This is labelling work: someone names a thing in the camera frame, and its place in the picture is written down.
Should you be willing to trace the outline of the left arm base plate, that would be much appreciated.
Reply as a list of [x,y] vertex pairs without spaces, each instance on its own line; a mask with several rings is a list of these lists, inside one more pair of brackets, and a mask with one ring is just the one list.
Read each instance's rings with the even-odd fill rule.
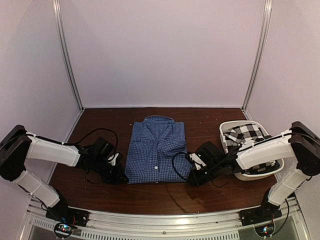
[[86,227],[89,217],[89,212],[75,208],[48,208],[45,216],[48,219],[57,222],[67,223],[73,226]]

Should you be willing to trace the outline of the white plastic basket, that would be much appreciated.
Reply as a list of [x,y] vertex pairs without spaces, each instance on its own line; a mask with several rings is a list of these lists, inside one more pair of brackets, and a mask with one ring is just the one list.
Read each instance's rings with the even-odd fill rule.
[[[261,131],[264,137],[271,137],[269,133],[265,130],[265,128],[258,122],[252,120],[233,120],[226,121],[220,124],[219,132],[220,132],[220,141],[223,147],[223,150],[226,154],[230,153],[231,150],[235,149],[236,146],[232,146],[231,143],[228,143],[227,138],[224,133],[227,133],[234,127],[238,127],[245,124],[253,124],[257,125],[259,130]],[[254,166],[250,169],[247,169],[244,173],[235,173],[235,177],[241,181],[255,181],[261,180],[276,173],[280,172],[285,167],[285,162],[283,159],[274,160],[272,162],[267,162],[260,164],[259,166]]]

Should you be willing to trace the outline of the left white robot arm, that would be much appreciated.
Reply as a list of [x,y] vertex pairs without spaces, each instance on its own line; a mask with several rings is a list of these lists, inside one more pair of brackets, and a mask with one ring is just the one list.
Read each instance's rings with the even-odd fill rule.
[[40,200],[45,209],[61,222],[67,222],[72,218],[67,201],[27,169],[27,159],[95,172],[107,184],[126,184],[129,181],[116,144],[103,137],[98,137],[91,145],[80,144],[80,140],[66,143],[49,139],[26,131],[23,125],[16,125],[0,143],[0,176]]

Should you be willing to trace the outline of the blue checked long sleeve shirt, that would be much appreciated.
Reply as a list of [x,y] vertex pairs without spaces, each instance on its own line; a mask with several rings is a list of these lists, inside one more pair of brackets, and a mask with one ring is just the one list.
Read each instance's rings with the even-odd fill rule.
[[192,169],[186,153],[184,122],[159,115],[135,122],[125,164],[128,183],[185,182]]

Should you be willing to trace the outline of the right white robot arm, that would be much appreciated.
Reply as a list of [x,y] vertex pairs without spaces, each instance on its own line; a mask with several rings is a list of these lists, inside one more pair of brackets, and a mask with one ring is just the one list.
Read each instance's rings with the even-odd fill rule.
[[290,129],[279,135],[239,146],[228,153],[210,141],[205,142],[186,155],[193,165],[186,181],[201,186],[220,175],[242,173],[260,164],[289,158],[296,158],[296,166],[268,189],[256,210],[258,219],[266,221],[299,186],[320,173],[320,139],[300,121],[293,122]]

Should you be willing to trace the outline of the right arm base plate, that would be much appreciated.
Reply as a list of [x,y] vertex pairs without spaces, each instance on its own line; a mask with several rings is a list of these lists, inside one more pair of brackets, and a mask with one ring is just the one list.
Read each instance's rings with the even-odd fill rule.
[[271,221],[274,218],[282,216],[279,208],[272,207],[254,207],[239,212],[242,226],[256,225],[263,222]]

